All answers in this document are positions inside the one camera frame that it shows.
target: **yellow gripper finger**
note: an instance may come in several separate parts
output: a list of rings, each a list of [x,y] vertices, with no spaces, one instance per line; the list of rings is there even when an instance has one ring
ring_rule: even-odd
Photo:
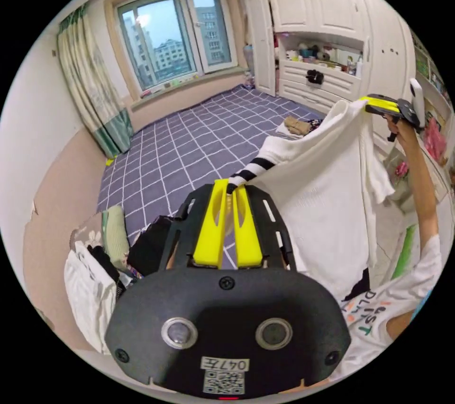
[[[262,252],[257,238],[255,222],[251,213],[245,186],[233,193],[234,235],[236,239],[237,267],[249,268],[262,265]]]
[[[385,99],[379,98],[371,98],[369,96],[364,96],[361,98],[362,100],[367,100],[367,105],[372,107],[379,107],[382,109],[390,110],[391,112],[398,112],[400,113],[400,109],[398,109],[397,103],[392,101],[387,101]]]
[[[226,222],[226,190],[228,179],[215,180],[209,206],[202,222],[193,254],[196,265],[221,268]]]

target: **pink item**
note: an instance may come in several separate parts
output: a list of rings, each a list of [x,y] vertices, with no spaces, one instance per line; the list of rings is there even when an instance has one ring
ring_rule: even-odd
[[[439,162],[444,152],[446,151],[447,142],[444,136],[440,133],[436,120],[430,118],[428,126],[425,129],[423,142],[431,157]]]
[[[397,166],[395,169],[395,175],[397,177],[404,177],[408,173],[408,165],[404,161]]]

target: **clothes pile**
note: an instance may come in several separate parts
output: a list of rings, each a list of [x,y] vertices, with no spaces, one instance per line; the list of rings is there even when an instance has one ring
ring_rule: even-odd
[[[122,232],[124,220],[123,224],[118,223],[119,213],[123,217],[120,206],[111,207],[106,214],[96,214],[76,229],[64,267],[66,293],[76,324],[87,342],[105,355],[110,352],[104,335],[116,302],[139,279],[158,271],[172,222],[168,216],[159,216],[125,250],[124,245],[118,247],[126,239]],[[95,233],[106,215],[112,215],[116,227],[104,222],[100,228],[103,234]]]
[[[278,126],[276,133],[280,137],[295,140],[313,132],[321,125],[321,123],[321,119],[303,121],[289,115]]]

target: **black and white striped sleeve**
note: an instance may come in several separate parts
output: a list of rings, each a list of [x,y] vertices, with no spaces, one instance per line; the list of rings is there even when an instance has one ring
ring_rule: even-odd
[[[247,164],[240,172],[229,177],[227,193],[232,194],[239,186],[259,177],[265,171],[271,169],[275,164],[268,159],[256,157]]]

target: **sky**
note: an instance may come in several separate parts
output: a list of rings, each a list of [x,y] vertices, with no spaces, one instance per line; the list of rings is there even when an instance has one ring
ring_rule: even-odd
[[[193,0],[193,2],[196,8],[215,5],[214,0]],[[149,31],[154,47],[158,47],[168,39],[182,40],[173,0],[141,6],[137,9],[137,13],[143,28]],[[124,16],[134,20],[132,12],[125,13]]]

